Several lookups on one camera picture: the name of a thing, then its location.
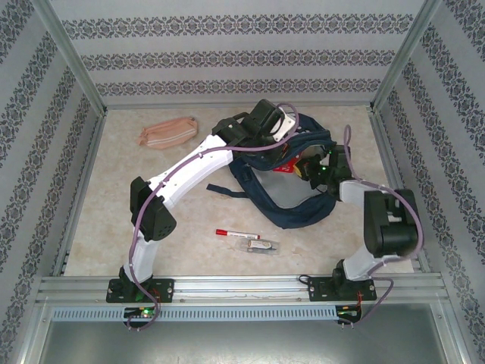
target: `marble pattern surface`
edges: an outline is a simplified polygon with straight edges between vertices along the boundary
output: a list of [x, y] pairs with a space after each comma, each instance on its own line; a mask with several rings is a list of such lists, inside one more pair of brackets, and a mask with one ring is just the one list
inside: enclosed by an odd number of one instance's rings
[[[220, 119], [247, 108], [185, 108], [114, 111], [108, 113], [66, 275], [117, 275], [127, 259], [133, 234], [130, 223], [130, 182], [147, 180], [178, 162], [210, 133]], [[301, 107], [299, 112], [321, 122], [338, 142], [343, 127], [352, 126], [352, 156], [363, 178], [386, 184], [383, 165], [364, 106]], [[142, 127], [171, 118], [193, 116], [199, 134], [166, 150], [138, 146]], [[241, 190], [225, 167], [190, 190], [172, 214], [177, 228], [161, 242], [155, 275], [297, 275], [328, 274], [364, 242], [361, 209], [337, 203], [333, 212], [309, 227], [282, 230], [266, 219], [247, 199], [231, 199], [207, 191], [208, 183]], [[236, 248], [238, 238], [219, 237], [216, 228], [260, 234], [280, 242], [280, 254], [249, 254]], [[412, 272], [409, 261], [382, 271]]]

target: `metal extrusion bar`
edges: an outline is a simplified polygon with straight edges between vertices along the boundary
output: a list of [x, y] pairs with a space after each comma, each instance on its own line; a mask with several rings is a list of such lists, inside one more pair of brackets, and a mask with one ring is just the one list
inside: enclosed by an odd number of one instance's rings
[[448, 362], [471, 363], [456, 316], [450, 302], [430, 305], [434, 323]]
[[61, 243], [61, 248], [59, 249], [59, 258], [57, 259], [53, 270], [53, 275], [56, 276], [61, 275], [66, 253], [72, 247], [77, 223], [81, 216], [81, 207], [83, 206], [84, 198], [86, 197], [89, 180], [91, 178], [92, 169], [94, 168], [94, 161], [96, 159], [96, 156], [98, 155], [98, 148], [99, 144], [101, 143], [101, 137], [105, 128], [105, 123], [106, 115], [102, 115], [99, 117], [97, 125], [95, 126], [96, 131], [94, 132], [94, 139], [92, 140], [92, 144], [88, 151], [86, 167], [84, 168], [78, 191], [76, 193], [76, 196], [74, 197], [74, 206], [72, 210], [73, 213], [70, 214], [69, 222], [66, 229], [67, 233], [64, 235], [64, 239]]
[[421, 6], [420, 11], [416, 15], [415, 21], [411, 25], [411, 28], [406, 35], [406, 38], [401, 44], [399, 51], [394, 57], [393, 63], [390, 65], [386, 76], [382, 80], [379, 89], [376, 92], [376, 96], [372, 104], [380, 110], [382, 105], [390, 94], [394, 84], [399, 78], [402, 69], [408, 62], [409, 57], [415, 50], [416, 45], [419, 43], [419, 39], [422, 37], [426, 30], [431, 18], [437, 12], [438, 7], [442, 4], [440, 0], [425, 0]]
[[48, 29], [56, 46], [61, 51], [64, 60], [73, 71], [76, 80], [80, 83], [84, 93], [91, 102], [92, 107], [96, 110], [98, 115], [105, 113], [105, 104], [99, 95], [99, 91], [91, 80], [89, 73], [84, 65], [81, 57], [77, 54], [73, 43], [69, 39], [68, 34], [58, 15], [56, 14], [51, 2], [49, 0], [33, 0], [32, 1], [36, 13], [42, 19], [45, 27]]
[[[395, 281], [385, 304], [437, 303], [448, 300], [439, 273], [385, 275]], [[255, 277], [172, 277], [174, 299], [170, 306], [329, 306], [355, 302], [311, 303], [308, 288], [296, 275]], [[40, 284], [36, 305], [106, 306], [105, 297], [111, 277], [46, 277]], [[377, 295], [387, 289], [386, 282], [375, 282]], [[133, 304], [114, 303], [129, 307]]]

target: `damask striped wall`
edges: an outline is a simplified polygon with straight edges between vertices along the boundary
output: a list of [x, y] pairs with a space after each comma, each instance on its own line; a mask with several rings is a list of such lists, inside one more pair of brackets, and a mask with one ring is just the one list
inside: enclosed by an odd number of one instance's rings
[[106, 105], [370, 102], [423, 0], [52, 0]]
[[98, 115], [28, 0], [0, 1], [0, 363], [50, 275]]
[[484, 29], [484, 0], [445, 0], [380, 110], [473, 362], [485, 362]]

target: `bag strap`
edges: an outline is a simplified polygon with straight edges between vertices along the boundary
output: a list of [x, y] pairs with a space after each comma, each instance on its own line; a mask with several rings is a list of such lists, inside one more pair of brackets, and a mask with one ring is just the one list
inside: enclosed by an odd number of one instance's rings
[[336, 204], [336, 199], [329, 193], [322, 193], [291, 209], [283, 209], [270, 198], [252, 168], [242, 159], [231, 162], [229, 168], [258, 210], [282, 229], [303, 228], [319, 222], [332, 212]]
[[212, 192], [220, 193], [221, 195], [233, 197], [235, 199], [247, 199], [248, 198], [248, 195], [246, 194], [246, 192], [231, 191], [226, 187], [216, 186], [215, 184], [208, 184], [206, 189], [209, 190], [209, 191], [212, 191]]

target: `aluminum frame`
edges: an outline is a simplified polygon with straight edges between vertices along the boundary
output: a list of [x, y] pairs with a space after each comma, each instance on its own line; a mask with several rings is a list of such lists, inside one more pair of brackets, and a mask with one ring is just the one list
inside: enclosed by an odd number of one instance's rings
[[[434, 0], [430, 0], [423, 5], [423, 16], [425, 17], [425, 19], [421, 21], [421, 25], [416, 29], [416, 34], [413, 36], [412, 40], [413, 43], [418, 42], [419, 37], [421, 36], [420, 34], [424, 32], [424, 28], [427, 26], [430, 17], [436, 11], [437, 6], [438, 5]], [[414, 46], [411, 47], [410, 45], [408, 45], [406, 49], [408, 50], [408, 52], [410, 52], [412, 49], [414, 49]], [[378, 97], [377, 99], [385, 100], [385, 97]], [[393, 154], [390, 148], [389, 140], [386, 137], [386, 132], [383, 129], [383, 122], [378, 112], [379, 108], [377, 107], [377, 105], [375, 105], [373, 108], [367, 107], [367, 110], [369, 120], [371, 121], [372, 130], [376, 139], [377, 148], [379, 149], [380, 158], [383, 161], [384, 171], [386, 172], [387, 180], [389, 181], [390, 186], [394, 189], [404, 188], [404, 185], [402, 184], [401, 178], [399, 176], [396, 161], [391, 158], [391, 155]], [[429, 266], [424, 251], [419, 252], [418, 262], [419, 268], [415, 267], [413, 264], [415, 271], [421, 270], [422, 272], [428, 274], [429, 272], [431, 272], [431, 268]], [[449, 300], [447, 300], [446, 302], [432, 303], [430, 304], [430, 308], [431, 312], [433, 313], [436, 328], [440, 335], [440, 340], [442, 342], [448, 362], [471, 362], [468, 350], [465, 346], [465, 341], [458, 326], [458, 321], [456, 320], [455, 312]]]
[[[393, 291], [383, 304], [429, 304], [447, 360], [454, 364], [470, 362], [440, 273], [375, 276], [390, 277], [395, 281]], [[138, 306], [105, 302], [108, 282], [112, 278], [42, 278], [17, 362], [30, 364], [40, 361], [53, 312], [56, 308], [98, 307], [102, 309], [106, 307]], [[164, 304], [162, 309], [163, 307], [203, 306], [221, 308], [278, 306], [298, 309], [298, 307], [325, 307], [344, 304], [341, 302], [310, 302], [308, 288], [298, 281], [297, 275], [171, 278], [175, 280], [173, 302]], [[376, 281], [375, 286], [377, 295], [381, 296], [386, 289], [386, 282]], [[373, 303], [363, 302], [363, 304], [368, 306]]]
[[67, 223], [66, 234], [64, 235], [64, 239], [61, 242], [61, 248], [59, 249], [59, 259], [55, 262], [54, 269], [52, 270], [52, 275], [61, 275], [61, 273], [63, 272], [66, 254], [72, 247], [77, 223], [79, 222], [79, 218], [81, 216], [84, 198], [86, 197], [86, 192], [88, 190], [89, 179], [91, 178], [92, 169], [94, 168], [94, 161], [96, 159], [96, 155], [98, 154], [98, 148], [99, 144], [101, 143], [101, 137], [103, 134], [103, 130], [105, 129], [105, 124], [106, 113], [103, 112], [102, 115], [98, 116], [95, 135], [88, 151], [86, 167], [84, 168], [83, 175], [81, 176], [78, 192], [74, 197], [73, 213], [70, 214], [69, 221]]
[[386, 101], [386, 98], [393, 89], [402, 69], [408, 62], [411, 53], [415, 50], [416, 45], [419, 43], [419, 39], [422, 37], [431, 18], [437, 12], [438, 7], [441, 4], [441, 0], [424, 0], [421, 9], [416, 15], [415, 21], [411, 25], [411, 29], [409, 29], [399, 51], [396, 53], [396, 57], [393, 59], [386, 76], [376, 92], [376, 96], [372, 100], [371, 105], [375, 108], [380, 109]]
[[42, 19], [42, 22], [59, 48], [64, 60], [73, 71], [76, 80], [88, 97], [89, 102], [91, 102], [91, 106], [96, 110], [98, 115], [103, 115], [106, 110], [106, 105], [102, 101], [98, 89], [91, 80], [86, 66], [84, 66], [81, 57], [77, 54], [77, 50], [69, 39], [69, 36], [52, 7], [51, 2], [49, 0], [32, 0], [32, 3], [37, 14]]

